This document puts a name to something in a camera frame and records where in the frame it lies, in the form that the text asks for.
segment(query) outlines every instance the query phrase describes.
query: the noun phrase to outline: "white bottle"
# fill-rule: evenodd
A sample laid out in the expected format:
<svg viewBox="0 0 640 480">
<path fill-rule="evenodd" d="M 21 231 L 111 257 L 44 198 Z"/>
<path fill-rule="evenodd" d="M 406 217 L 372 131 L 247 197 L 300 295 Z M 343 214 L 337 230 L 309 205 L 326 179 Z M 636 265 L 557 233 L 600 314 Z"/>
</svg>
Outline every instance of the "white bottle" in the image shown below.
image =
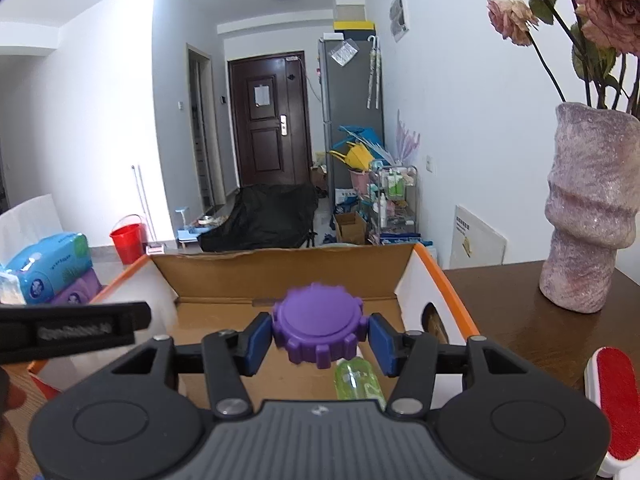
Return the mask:
<svg viewBox="0 0 640 480">
<path fill-rule="evenodd" d="M 386 196 L 385 192 L 380 193 L 380 204 L 378 206 L 378 214 L 380 215 L 380 228 L 386 227 Z"/>
</svg>

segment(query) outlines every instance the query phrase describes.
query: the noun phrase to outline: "refrigerator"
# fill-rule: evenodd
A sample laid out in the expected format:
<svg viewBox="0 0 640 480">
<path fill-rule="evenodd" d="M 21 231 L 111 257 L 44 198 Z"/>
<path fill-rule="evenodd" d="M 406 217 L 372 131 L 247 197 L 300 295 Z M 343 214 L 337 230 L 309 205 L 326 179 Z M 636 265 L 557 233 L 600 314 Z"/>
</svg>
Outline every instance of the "refrigerator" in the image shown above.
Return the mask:
<svg viewBox="0 0 640 480">
<path fill-rule="evenodd" d="M 319 41 L 320 84 L 322 87 L 322 118 L 324 120 L 324 146 L 331 147 L 347 137 L 340 126 L 362 126 L 373 128 L 384 143 L 384 123 L 382 116 L 382 88 L 380 108 L 376 110 L 376 81 L 374 78 L 371 108 L 367 109 L 369 93 L 369 68 L 371 43 L 356 41 L 358 53 L 345 66 L 340 66 L 331 51 L 341 41 Z M 351 177 L 346 165 L 327 153 L 327 190 L 329 204 L 335 205 L 335 189 L 350 188 Z"/>
</svg>

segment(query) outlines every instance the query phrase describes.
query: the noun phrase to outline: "vase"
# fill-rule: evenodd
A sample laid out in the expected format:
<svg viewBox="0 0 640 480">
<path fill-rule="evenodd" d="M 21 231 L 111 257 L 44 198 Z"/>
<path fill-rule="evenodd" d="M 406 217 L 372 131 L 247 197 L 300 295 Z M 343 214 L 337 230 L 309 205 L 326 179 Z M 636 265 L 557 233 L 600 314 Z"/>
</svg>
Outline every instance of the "vase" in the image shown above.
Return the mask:
<svg viewBox="0 0 640 480">
<path fill-rule="evenodd" d="M 540 291 L 585 314 L 605 304 L 618 249 L 636 239 L 640 121 L 615 110 L 563 103 L 546 218 L 555 227 Z"/>
</svg>

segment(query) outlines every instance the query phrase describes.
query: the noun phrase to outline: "blue tissue package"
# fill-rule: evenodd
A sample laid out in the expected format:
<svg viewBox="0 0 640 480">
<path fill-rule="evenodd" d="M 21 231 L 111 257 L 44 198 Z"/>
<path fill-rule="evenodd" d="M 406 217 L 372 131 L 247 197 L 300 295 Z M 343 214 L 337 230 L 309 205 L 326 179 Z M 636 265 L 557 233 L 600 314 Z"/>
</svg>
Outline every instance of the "blue tissue package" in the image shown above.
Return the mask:
<svg viewBox="0 0 640 480">
<path fill-rule="evenodd" d="M 93 266 L 86 236 L 60 233 L 23 249 L 4 268 L 1 279 L 18 279 L 27 304 L 47 303 Z"/>
</svg>

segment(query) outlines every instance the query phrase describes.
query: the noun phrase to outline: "wall outlet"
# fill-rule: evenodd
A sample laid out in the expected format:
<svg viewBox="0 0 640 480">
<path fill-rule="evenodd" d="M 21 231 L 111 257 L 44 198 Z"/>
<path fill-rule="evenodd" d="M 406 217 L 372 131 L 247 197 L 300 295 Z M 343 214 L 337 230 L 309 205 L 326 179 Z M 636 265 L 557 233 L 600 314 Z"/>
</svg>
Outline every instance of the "wall outlet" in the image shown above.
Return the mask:
<svg viewBox="0 0 640 480">
<path fill-rule="evenodd" d="M 436 173 L 436 163 L 431 155 L 427 155 L 426 169 L 429 173 Z"/>
</svg>

